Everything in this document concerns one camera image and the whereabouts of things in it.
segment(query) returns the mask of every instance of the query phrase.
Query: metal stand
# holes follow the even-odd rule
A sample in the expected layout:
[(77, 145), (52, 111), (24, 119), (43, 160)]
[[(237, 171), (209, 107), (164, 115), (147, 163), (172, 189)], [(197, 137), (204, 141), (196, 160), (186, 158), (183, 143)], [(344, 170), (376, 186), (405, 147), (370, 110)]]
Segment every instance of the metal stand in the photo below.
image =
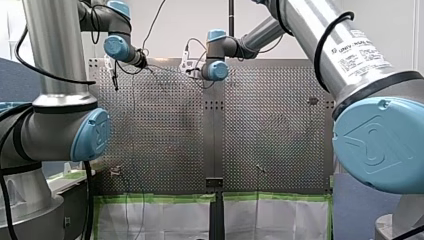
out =
[[(405, 195), (401, 198), (394, 214), (377, 219), (375, 239), (390, 240), (424, 224), (424, 196)], [(424, 234), (418, 234), (408, 240), (422, 240)]]
[[(19, 240), (60, 240), (65, 237), (63, 198), (55, 196), (51, 205), (43, 210), (15, 221), (15, 232)], [(7, 224), (0, 222), (0, 239), (9, 240)]]

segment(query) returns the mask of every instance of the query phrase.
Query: blue joint cap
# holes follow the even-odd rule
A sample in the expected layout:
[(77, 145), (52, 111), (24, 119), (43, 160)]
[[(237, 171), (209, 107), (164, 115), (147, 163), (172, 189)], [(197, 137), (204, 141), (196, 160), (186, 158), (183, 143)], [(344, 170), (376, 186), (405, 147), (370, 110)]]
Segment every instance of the blue joint cap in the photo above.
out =
[(130, 17), (130, 8), (128, 7), (128, 5), (126, 3), (119, 1), (119, 0), (112, 0), (112, 1), (109, 1), (107, 3), (107, 6), (115, 9), (116, 11), (118, 11), (122, 14), (124, 14), (128, 18), (131, 18)]
[(363, 184), (396, 194), (424, 193), (424, 104), (373, 97), (349, 106), (334, 125), (334, 151)]
[(27, 102), (0, 102), (0, 113)]
[(208, 32), (208, 42), (213, 42), (225, 37), (227, 37), (227, 33), (223, 29), (212, 29)]
[(130, 56), (130, 46), (127, 41), (120, 36), (110, 35), (104, 42), (103, 48), (107, 55), (121, 62), (128, 61)]
[(215, 61), (208, 67), (209, 79), (211, 81), (222, 81), (228, 77), (228, 65), (223, 61)]
[(81, 124), (71, 147), (71, 161), (94, 160), (106, 149), (110, 136), (110, 117), (106, 110), (97, 108)]

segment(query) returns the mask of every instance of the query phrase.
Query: pegboard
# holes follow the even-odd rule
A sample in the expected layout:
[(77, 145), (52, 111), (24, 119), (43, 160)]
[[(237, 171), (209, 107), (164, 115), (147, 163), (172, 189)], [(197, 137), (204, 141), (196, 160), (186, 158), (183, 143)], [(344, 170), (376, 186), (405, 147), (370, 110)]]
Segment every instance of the pegboard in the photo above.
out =
[(307, 60), (230, 60), (230, 77), (208, 90), (177, 72), (180, 59), (149, 62), (160, 68), (118, 71), (118, 92), (102, 60), (90, 64), (112, 118), (100, 194), (205, 192), (206, 177), (224, 191), (329, 189), (331, 100)]
[(225, 191), (328, 191), (332, 102), (308, 61), (235, 62), (224, 96)]
[[(99, 106), (112, 121), (105, 168), (98, 177), (100, 193), (205, 192), (202, 91), (174, 72), (179, 62), (136, 76), (118, 70), (115, 91), (102, 60), (92, 61), (98, 61), (91, 72), (100, 83)], [(119, 176), (109, 171), (117, 166)]]

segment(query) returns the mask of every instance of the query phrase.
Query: vertical pole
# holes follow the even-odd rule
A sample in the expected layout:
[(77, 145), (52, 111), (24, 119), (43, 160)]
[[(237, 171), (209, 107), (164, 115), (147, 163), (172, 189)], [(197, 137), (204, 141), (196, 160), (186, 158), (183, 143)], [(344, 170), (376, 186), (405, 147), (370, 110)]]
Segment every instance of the vertical pole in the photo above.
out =
[(229, 1), (229, 35), (231, 37), (234, 37), (234, 0), (228, 0)]

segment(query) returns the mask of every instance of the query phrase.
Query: robot arm label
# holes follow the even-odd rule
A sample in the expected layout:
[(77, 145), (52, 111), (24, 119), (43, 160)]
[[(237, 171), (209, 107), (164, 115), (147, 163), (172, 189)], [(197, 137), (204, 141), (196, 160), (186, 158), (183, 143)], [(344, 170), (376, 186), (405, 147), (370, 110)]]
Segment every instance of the robot arm label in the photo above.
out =
[(331, 54), (345, 79), (360, 77), (372, 69), (392, 67), (372, 42), (363, 37), (352, 38), (331, 49)]

